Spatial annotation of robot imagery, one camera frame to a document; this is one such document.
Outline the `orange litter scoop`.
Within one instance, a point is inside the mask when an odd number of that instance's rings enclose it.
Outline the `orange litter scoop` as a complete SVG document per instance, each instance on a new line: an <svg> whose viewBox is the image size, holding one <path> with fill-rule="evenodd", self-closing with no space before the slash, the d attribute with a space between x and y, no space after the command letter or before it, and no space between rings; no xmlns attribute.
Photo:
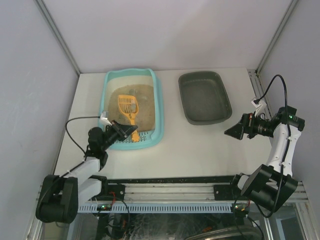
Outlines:
<svg viewBox="0 0 320 240"><path fill-rule="evenodd" d="M133 95L120 94L117 97L117 103L118 103L119 111L129 120L131 125L135 125L136 123L135 119L139 113L139 105L136 97ZM137 107L136 112L130 111L130 105L132 104L136 105Z"/></svg>

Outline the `light blue litter box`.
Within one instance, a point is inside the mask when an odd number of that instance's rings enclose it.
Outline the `light blue litter box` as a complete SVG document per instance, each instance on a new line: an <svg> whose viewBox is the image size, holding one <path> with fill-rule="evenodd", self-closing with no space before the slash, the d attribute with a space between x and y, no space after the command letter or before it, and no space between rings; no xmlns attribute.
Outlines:
<svg viewBox="0 0 320 240"><path fill-rule="evenodd" d="M155 72L150 68L127 68L106 73L102 88L98 114L109 106L112 93L120 87L130 85L148 85L153 87L155 126L149 131L139 132L139 142L132 142L129 137L124 141L116 141L110 148L113 150L138 150L158 144L164 136L164 101L162 84Z"/></svg>

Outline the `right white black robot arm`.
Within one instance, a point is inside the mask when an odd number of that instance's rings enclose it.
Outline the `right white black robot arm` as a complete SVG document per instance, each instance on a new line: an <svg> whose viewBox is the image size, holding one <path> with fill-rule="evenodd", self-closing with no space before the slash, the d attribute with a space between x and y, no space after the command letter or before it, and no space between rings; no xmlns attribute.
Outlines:
<svg viewBox="0 0 320 240"><path fill-rule="evenodd" d="M251 175L237 174L234 188L240 195L266 209L269 218L296 191L298 182L293 179L292 160L295 147L305 127L305 120L296 116L296 108L279 108L272 119L263 119L255 113L244 113L240 121L225 130L225 135L242 140L244 135L253 139L257 135L272 138L271 150L265 164Z"/></svg>

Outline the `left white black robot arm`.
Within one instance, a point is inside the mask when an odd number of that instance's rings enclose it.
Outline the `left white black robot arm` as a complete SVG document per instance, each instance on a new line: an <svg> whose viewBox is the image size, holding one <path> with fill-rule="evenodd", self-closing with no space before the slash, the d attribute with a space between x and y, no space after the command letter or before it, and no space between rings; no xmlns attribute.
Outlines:
<svg viewBox="0 0 320 240"><path fill-rule="evenodd" d="M62 175L49 174L44 178L36 218L43 223L72 223L79 206L106 190L106 177L99 177L97 173L107 163L107 149L116 141L126 140L137 128L114 120L105 130L91 128L83 160Z"/></svg>

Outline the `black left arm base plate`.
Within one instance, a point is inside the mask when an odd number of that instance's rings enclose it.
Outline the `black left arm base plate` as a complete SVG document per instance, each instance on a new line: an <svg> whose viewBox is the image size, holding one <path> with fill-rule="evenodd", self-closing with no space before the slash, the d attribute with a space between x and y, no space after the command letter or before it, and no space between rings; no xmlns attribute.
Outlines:
<svg viewBox="0 0 320 240"><path fill-rule="evenodd" d="M107 177L100 175L93 175L90 179L99 180L101 182L101 191L98 195L92 197L92 200L111 201L114 199L124 200L126 186L120 183L109 181Z"/></svg>

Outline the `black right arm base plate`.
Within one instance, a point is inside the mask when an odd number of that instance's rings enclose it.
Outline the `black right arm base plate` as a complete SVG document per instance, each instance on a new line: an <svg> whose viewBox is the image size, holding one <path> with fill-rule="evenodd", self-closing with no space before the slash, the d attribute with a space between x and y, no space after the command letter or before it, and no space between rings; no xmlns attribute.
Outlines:
<svg viewBox="0 0 320 240"><path fill-rule="evenodd" d="M231 201L238 195L239 190L231 184L215 184L213 193L216 201Z"/></svg>

